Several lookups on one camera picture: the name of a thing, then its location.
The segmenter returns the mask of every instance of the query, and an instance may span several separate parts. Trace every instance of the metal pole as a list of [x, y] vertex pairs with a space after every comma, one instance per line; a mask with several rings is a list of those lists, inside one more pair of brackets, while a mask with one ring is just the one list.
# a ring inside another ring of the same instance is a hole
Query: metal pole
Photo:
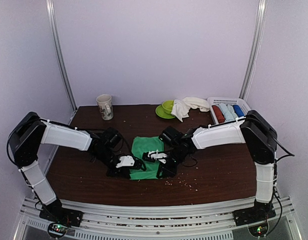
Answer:
[[239, 97], [246, 100], [249, 93], [250, 84], [255, 71], [255, 61], [257, 53], [260, 49], [260, 42], [263, 34], [263, 27], [265, 22], [265, 11], [267, 6], [267, 0], [259, 0], [258, 12], [255, 24], [255, 31], [253, 37], [253, 44], [250, 51], [249, 61], [247, 64], [247, 69], [244, 77], [244, 82], [240, 91]]
[[56, 48], [56, 54], [57, 54], [57, 60], [58, 60], [58, 65], [59, 69], [62, 75], [62, 79], [65, 85], [66, 93], [68, 95], [70, 104], [73, 108], [73, 111], [77, 110], [77, 105], [73, 96], [73, 91], [70, 87], [70, 83], [68, 80], [68, 75], [67, 71], [65, 68], [65, 63], [64, 63], [64, 57], [63, 53], [60, 47], [60, 41], [59, 41], [59, 35], [58, 35], [58, 30], [57, 30], [57, 24], [56, 24], [56, 16], [55, 16], [55, 10], [54, 10], [54, 1], [53, 0], [46, 0], [47, 3], [47, 11], [48, 11], [48, 18], [50, 22], [50, 27], [52, 29], [53, 37], [54, 37], [54, 44]]

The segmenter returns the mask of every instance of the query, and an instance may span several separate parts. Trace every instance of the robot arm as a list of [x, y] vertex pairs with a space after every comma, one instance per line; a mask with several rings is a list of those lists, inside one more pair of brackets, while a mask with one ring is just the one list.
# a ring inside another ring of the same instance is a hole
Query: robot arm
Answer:
[[[190, 129], [186, 134], [168, 127], [159, 138], [173, 148], [164, 157], [165, 161], [160, 158], [157, 177], [161, 178], [175, 176], [177, 166], [187, 155], [197, 150], [217, 145], [246, 143], [256, 165], [256, 199], [253, 208], [234, 212], [236, 225], [250, 224], [275, 216], [271, 202], [277, 175], [275, 162], [277, 134], [258, 112], [251, 110], [244, 118]], [[146, 156], [155, 157], [152, 153]]]
[[60, 200], [48, 183], [38, 164], [40, 144], [53, 144], [88, 151], [107, 167], [107, 175], [129, 176], [129, 169], [140, 169], [142, 162], [131, 155], [116, 156], [112, 149], [122, 140], [117, 130], [108, 128], [103, 133], [92, 133], [39, 118], [28, 113], [11, 133], [8, 144], [27, 184], [43, 205], [40, 217], [54, 222], [68, 222], [79, 226], [82, 212], [62, 208]]

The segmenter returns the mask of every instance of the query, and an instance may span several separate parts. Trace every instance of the green plate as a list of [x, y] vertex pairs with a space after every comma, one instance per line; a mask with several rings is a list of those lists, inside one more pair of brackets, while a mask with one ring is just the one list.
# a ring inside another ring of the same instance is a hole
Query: green plate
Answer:
[[156, 108], [156, 114], [163, 119], [174, 119], [175, 118], [175, 116], [165, 113], [162, 105], [159, 105]]

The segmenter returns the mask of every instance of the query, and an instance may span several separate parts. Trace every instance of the green cloth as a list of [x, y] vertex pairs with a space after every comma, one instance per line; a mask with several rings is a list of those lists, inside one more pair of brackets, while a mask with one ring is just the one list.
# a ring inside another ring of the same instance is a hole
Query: green cloth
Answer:
[[[142, 159], [143, 153], [149, 151], [159, 152], [164, 151], [164, 143], [159, 140], [157, 136], [155, 137], [135, 137], [132, 146], [132, 153], [135, 157]], [[144, 161], [146, 165], [146, 171], [141, 169], [135, 170], [130, 169], [130, 179], [131, 180], [141, 180], [141, 179], [157, 179], [157, 171], [159, 167], [159, 161], [149, 162]]]

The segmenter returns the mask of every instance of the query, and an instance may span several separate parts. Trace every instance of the white basket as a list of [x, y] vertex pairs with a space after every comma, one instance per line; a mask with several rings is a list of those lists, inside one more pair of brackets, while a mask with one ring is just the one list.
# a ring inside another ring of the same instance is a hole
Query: white basket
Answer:
[[250, 107], [247, 105], [247, 103], [241, 99], [241, 98], [234, 98], [234, 97], [220, 97], [220, 96], [212, 96], [207, 99], [209, 106], [210, 106], [210, 112], [212, 114], [212, 118], [215, 124], [219, 124], [217, 121], [215, 112], [212, 108], [212, 105], [219, 105], [219, 104], [226, 104], [226, 105], [239, 105], [240, 109], [242, 109], [244, 115], [247, 114], [247, 112], [250, 110]]

